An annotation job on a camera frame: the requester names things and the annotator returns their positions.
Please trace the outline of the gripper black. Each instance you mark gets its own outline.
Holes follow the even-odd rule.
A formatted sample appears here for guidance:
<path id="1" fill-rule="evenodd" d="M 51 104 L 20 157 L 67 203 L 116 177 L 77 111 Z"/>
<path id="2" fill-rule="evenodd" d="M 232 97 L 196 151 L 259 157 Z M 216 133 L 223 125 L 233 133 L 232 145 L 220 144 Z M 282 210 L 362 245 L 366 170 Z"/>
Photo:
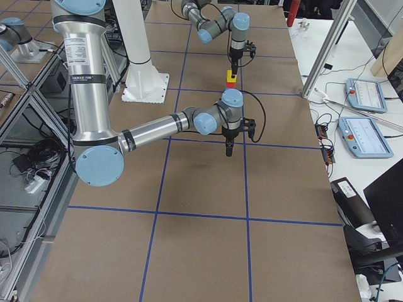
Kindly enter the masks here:
<path id="1" fill-rule="evenodd" d="M 231 157 L 233 153 L 234 142 L 233 140 L 239 135 L 241 128 L 228 129 L 222 127 L 222 135 L 225 137 L 225 155 Z"/>
<path id="2" fill-rule="evenodd" d="M 242 58 L 242 49 L 229 49 L 229 58 L 231 61 L 231 77 L 237 75 L 238 71 L 238 60 Z"/>

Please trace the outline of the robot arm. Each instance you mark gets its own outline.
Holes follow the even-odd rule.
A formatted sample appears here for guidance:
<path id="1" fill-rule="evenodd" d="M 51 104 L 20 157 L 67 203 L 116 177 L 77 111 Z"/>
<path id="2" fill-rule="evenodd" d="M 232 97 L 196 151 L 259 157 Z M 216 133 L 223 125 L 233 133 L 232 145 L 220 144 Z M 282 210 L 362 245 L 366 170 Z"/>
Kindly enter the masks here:
<path id="1" fill-rule="evenodd" d="M 72 143 L 76 173 L 91 186 L 115 182 L 124 168 L 123 155 L 156 140 L 195 128 L 202 135 L 221 130 L 226 154 L 246 124 L 243 96 L 227 88 L 210 108 L 189 107 L 136 128 L 114 131 L 108 111 L 103 41 L 106 33 L 104 1 L 52 1 L 53 24 L 64 38 L 69 83 L 77 132 Z M 124 42 L 129 68 L 122 99 L 162 103 L 168 74 L 153 66 L 144 17 L 138 1 L 114 1 L 113 8 Z"/>
<path id="2" fill-rule="evenodd" d="M 230 32 L 230 42 L 227 55 L 231 63 L 231 78 L 235 78 L 239 61 L 244 52 L 249 52 L 251 58 L 256 54 L 256 46 L 247 40 L 250 17 L 246 13 L 237 12 L 234 8 L 226 6 L 219 10 L 219 16 L 210 20 L 202 15 L 202 8 L 210 1 L 182 1 L 181 12 L 183 17 L 190 21 L 197 29 L 202 43 L 208 44 L 226 31 Z"/>

